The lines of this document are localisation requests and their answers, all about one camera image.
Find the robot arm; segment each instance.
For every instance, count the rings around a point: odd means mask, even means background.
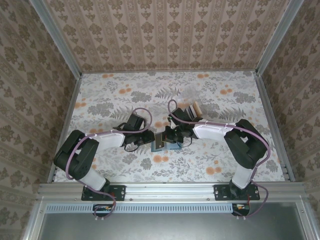
[[[261,136],[251,123],[245,119],[229,125],[250,130]],[[238,163],[231,182],[240,190],[245,189],[251,181],[257,162],[267,151],[265,145],[254,136],[231,127],[196,124],[193,131],[198,139],[213,139],[215,141],[224,139],[226,141],[234,159]]]
[[[144,118],[132,113],[126,123],[115,127],[116,130],[105,134],[96,134],[85,139],[70,161],[68,168],[69,175],[96,191],[108,193],[110,182],[91,168],[94,157],[97,152],[108,148],[124,147],[126,149],[126,146],[132,143],[139,147],[153,142],[155,136],[150,130],[131,133],[138,131],[143,123],[146,126]],[[85,136],[83,132],[74,130],[55,155],[54,164],[66,172],[67,162],[72,151]]]
[[[265,144],[252,135],[252,133],[256,134],[264,140],[249,121],[241,119],[237,123],[227,123],[225,126],[234,125],[251,132],[251,134],[233,127],[202,124],[207,121],[199,117],[191,119],[187,111],[183,111],[181,108],[175,109],[169,115],[168,120],[171,122],[171,127],[167,126],[162,133],[162,140],[165,142],[183,143],[184,137],[213,139],[215,141],[225,140],[238,163],[235,174],[229,184],[230,194],[235,199],[246,194],[245,189],[251,182],[254,169],[267,151]]]

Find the aluminum frame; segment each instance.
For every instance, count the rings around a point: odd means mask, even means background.
[[[271,107],[270,100],[268,98],[264,81],[260,74],[256,74],[254,76],[254,79],[255,79],[256,87],[258,88],[258,91],[259,91],[259,95],[260,95],[262,106],[265,112],[266,120],[268,121],[268,124],[270,127],[270,132],[272,135],[272,139],[274,141],[274,147],[275,147],[276,153],[281,163],[285,165],[289,180],[294,182],[296,180],[294,176],[294,172],[292,171],[292,168],[286,153],[285,145],[281,138],[281,134],[276,122],[274,112]]]
[[[81,70],[80,67],[72,53],[69,49],[66,41],[64,40],[63,34],[57,27],[54,19],[50,15],[50,11],[47,9],[45,1],[42,0],[30,0],[32,6],[34,7],[36,13],[39,15],[41,21],[43,22],[45,28],[52,37],[55,45],[59,49],[59,52],[62,54],[66,64],[69,66],[72,74],[75,79],[80,79]]]
[[[245,203],[246,201],[215,201],[214,185],[227,184],[226,182],[199,182],[199,183],[112,183],[125,185],[126,195],[122,204],[194,204],[194,203]],[[268,203],[296,203],[303,229],[308,240],[316,240],[317,229],[312,224],[310,209],[306,207],[307,194],[302,182],[259,182],[269,191]],[[41,184],[32,211],[26,235],[23,240],[38,240],[45,210],[51,203],[112,203],[110,201],[81,201],[83,185],[77,182],[55,182]],[[261,203],[266,192],[259,188],[260,197],[256,203]]]
[[[266,70],[272,56],[275,54],[279,44],[284,38],[288,28],[290,27],[292,21],[297,15],[300,7],[302,6],[304,0],[292,0],[289,2],[287,8],[282,15],[282,18],[276,27],[264,53],[262,54],[258,65],[256,66],[257,72],[262,75]]]
[[[61,135],[60,135],[58,144],[56,146],[55,154],[57,154],[58,150],[61,148],[62,144],[64,143],[64,141],[67,138],[69,125],[70,125],[70,122],[71,122],[72,114],[73,114],[74,109],[75,109],[77,97],[78,97],[78,94],[79,94],[79,91],[80,91],[81,82],[82,82],[81,78],[79,78],[75,82],[73,93],[72,93],[72,97],[71,97],[70,104],[69,104],[69,107],[68,107],[68,111],[66,112],[64,124],[63,124],[62,130],[61,130]],[[52,180],[54,178],[55,171],[56,171],[56,165],[54,163],[52,163],[51,169],[50,169],[50,172],[49,172],[49,175],[48,175],[48,179],[46,181],[47,183],[51,183],[52,182]]]

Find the floral tablecloth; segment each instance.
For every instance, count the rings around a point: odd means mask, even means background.
[[[259,167],[254,179],[284,181],[251,71],[84,74],[68,132],[110,130],[126,122],[137,107],[148,108],[153,116],[151,129],[162,132],[169,124],[168,101],[186,89],[197,92],[202,117],[207,120],[249,120],[272,150],[271,158]],[[147,112],[138,114],[149,119]],[[108,148],[96,154],[91,167],[111,182],[228,182],[236,166],[225,141],[196,139],[189,147],[156,153],[151,152],[151,144],[131,153],[123,147]],[[58,169],[54,181],[67,182],[64,171]]]

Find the black mounting bracket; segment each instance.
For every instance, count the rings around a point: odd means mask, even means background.
[[[122,202],[125,200],[126,186],[110,185],[108,191],[106,192],[114,196],[117,202]],[[83,190],[82,190],[81,200],[82,201],[112,201],[111,197],[93,192],[85,186],[83,187]]]
[[[231,192],[230,184],[213,185],[214,198],[216,201],[247,201],[260,200],[259,189],[256,185],[249,184],[245,189],[241,190],[241,194],[234,196]]]

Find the vent grille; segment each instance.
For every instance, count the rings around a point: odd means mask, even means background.
[[[92,213],[92,203],[48,204],[45,213]],[[232,213],[231,203],[117,203],[114,213]]]

